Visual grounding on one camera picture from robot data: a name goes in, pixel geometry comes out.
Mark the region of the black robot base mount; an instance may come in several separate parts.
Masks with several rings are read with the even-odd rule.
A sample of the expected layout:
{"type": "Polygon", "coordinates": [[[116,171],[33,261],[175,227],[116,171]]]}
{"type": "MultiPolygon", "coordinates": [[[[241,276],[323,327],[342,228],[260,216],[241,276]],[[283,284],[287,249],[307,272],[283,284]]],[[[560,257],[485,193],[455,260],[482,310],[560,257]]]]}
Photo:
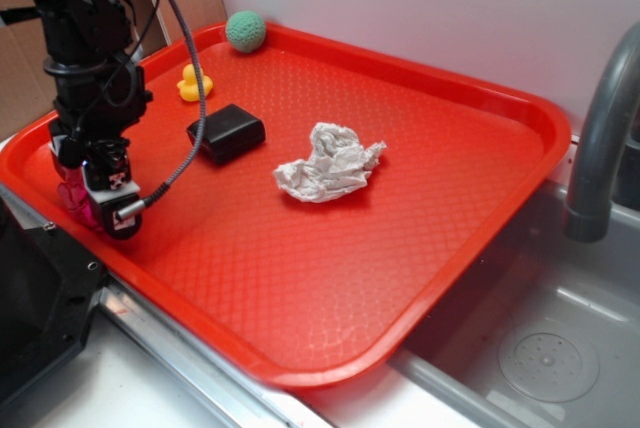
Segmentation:
{"type": "Polygon", "coordinates": [[[1,407],[85,347],[105,268],[61,228],[1,203],[1,407]]]}

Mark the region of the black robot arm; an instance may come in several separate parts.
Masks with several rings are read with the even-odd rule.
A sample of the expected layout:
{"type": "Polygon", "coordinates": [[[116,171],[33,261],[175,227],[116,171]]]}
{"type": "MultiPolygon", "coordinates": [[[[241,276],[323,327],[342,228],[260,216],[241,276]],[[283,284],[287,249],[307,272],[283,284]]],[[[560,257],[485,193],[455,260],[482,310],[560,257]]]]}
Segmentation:
{"type": "Polygon", "coordinates": [[[128,0],[33,0],[4,10],[1,20],[42,23],[45,72],[55,81],[55,117],[48,124],[60,196],[86,226],[116,240],[142,226],[128,208],[140,202],[125,131],[146,112],[152,93],[133,60],[128,0]]]}

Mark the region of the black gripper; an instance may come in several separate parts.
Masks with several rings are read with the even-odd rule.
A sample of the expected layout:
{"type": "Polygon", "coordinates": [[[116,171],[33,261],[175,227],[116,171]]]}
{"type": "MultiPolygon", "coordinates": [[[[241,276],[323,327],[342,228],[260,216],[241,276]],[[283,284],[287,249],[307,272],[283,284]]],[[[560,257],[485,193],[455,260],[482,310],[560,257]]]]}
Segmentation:
{"type": "Polygon", "coordinates": [[[57,193],[76,221],[115,240],[128,240],[142,217],[117,213],[140,200],[123,136],[146,112],[152,94],[144,69],[124,53],[88,65],[64,65],[49,58],[57,119],[50,125],[54,150],[63,166],[57,193]]]}

